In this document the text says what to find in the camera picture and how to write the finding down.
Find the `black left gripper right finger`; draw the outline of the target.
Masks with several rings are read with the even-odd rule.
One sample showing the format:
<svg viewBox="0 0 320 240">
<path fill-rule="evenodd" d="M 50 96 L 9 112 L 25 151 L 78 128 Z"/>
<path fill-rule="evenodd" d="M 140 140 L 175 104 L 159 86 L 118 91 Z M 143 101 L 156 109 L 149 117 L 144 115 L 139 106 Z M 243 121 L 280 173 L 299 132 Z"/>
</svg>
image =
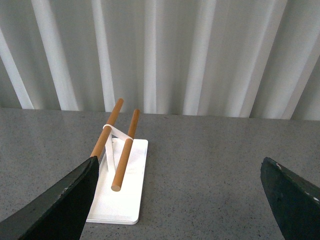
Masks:
<svg viewBox="0 0 320 240">
<path fill-rule="evenodd" d="M 320 188 L 269 157 L 262 162 L 260 179 L 283 237 L 318 240 Z"/>
</svg>

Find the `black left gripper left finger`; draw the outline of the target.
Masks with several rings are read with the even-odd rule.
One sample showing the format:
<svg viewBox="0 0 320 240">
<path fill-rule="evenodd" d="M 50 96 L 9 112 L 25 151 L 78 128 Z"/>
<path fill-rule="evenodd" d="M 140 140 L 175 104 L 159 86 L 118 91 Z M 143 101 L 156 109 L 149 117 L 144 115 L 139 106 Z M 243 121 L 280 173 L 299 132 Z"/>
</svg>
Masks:
<svg viewBox="0 0 320 240">
<path fill-rule="evenodd" d="M 90 157 L 25 207 L 0 223 L 2 240 L 78 240 L 99 178 Z"/>
</svg>

